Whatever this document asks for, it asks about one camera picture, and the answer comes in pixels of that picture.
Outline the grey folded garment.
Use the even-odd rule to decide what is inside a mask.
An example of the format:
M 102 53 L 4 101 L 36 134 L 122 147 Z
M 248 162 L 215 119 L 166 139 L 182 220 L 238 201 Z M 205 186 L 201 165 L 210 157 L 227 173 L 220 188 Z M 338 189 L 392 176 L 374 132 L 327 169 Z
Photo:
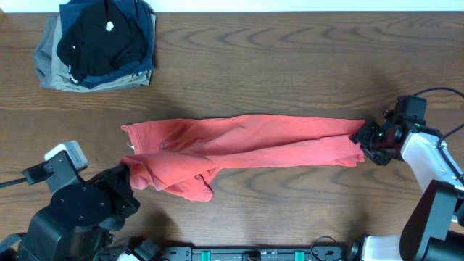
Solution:
M 41 40 L 34 51 L 33 62 L 40 88 L 54 89 L 51 84 L 51 62 L 56 25 L 57 16 L 48 16 Z

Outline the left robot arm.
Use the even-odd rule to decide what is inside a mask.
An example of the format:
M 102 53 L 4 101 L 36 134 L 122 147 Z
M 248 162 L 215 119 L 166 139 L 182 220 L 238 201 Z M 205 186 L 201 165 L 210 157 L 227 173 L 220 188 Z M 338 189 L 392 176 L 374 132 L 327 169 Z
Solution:
M 147 237 L 112 246 L 113 233 L 139 207 L 127 167 L 107 169 L 54 192 L 49 205 L 32 217 L 27 232 L 1 242 L 1 259 L 161 260 L 160 247 Z

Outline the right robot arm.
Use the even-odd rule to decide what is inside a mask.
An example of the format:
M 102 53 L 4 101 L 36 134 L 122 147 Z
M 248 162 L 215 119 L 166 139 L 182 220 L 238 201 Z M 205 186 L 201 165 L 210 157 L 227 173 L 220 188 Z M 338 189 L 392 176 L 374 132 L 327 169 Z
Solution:
M 368 122 L 350 136 L 376 165 L 407 163 L 423 193 L 400 234 L 366 236 L 349 249 L 349 260 L 462 260 L 463 172 L 422 120 Z

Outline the khaki folded garment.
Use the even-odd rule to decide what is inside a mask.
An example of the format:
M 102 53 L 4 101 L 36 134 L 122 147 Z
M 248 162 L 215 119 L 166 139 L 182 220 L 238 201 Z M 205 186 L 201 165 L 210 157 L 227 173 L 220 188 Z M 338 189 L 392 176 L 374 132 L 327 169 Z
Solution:
M 131 89 L 142 85 L 148 85 L 152 76 L 152 69 L 137 70 L 124 76 L 110 78 L 106 83 L 98 83 L 93 88 L 86 88 L 70 80 L 70 75 L 65 64 L 57 56 L 57 44 L 62 38 L 62 26 L 60 17 L 53 31 L 53 42 L 51 47 L 51 74 L 48 88 L 58 91 L 72 91 L 77 93 L 90 93 L 95 91 L 116 91 L 121 89 Z

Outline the navy folded garment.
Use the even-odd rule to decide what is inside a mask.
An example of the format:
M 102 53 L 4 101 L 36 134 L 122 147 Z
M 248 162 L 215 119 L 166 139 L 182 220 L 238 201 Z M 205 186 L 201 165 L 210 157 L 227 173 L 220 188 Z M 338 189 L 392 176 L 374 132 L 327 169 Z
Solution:
M 69 1 L 59 14 L 56 51 L 71 83 L 92 89 L 154 68 L 154 28 L 142 1 Z

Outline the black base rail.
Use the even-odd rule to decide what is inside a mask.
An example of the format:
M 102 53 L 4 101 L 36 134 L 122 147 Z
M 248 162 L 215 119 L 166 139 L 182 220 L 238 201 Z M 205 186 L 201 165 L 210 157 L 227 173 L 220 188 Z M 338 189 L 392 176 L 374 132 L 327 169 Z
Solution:
M 360 260 L 357 247 L 322 243 L 308 248 L 199 248 L 172 246 L 155 254 L 125 252 L 119 260 L 159 261 L 353 261 Z

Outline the coral red t-shirt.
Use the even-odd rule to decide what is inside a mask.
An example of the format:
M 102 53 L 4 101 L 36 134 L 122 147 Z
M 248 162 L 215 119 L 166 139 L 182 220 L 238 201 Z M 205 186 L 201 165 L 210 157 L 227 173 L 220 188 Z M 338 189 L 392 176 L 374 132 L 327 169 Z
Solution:
M 130 184 L 194 202 L 213 197 L 210 183 L 223 169 L 340 165 L 363 162 L 349 140 L 364 120 L 285 115 L 173 119 L 124 125 L 134 153 L 120 162 Z

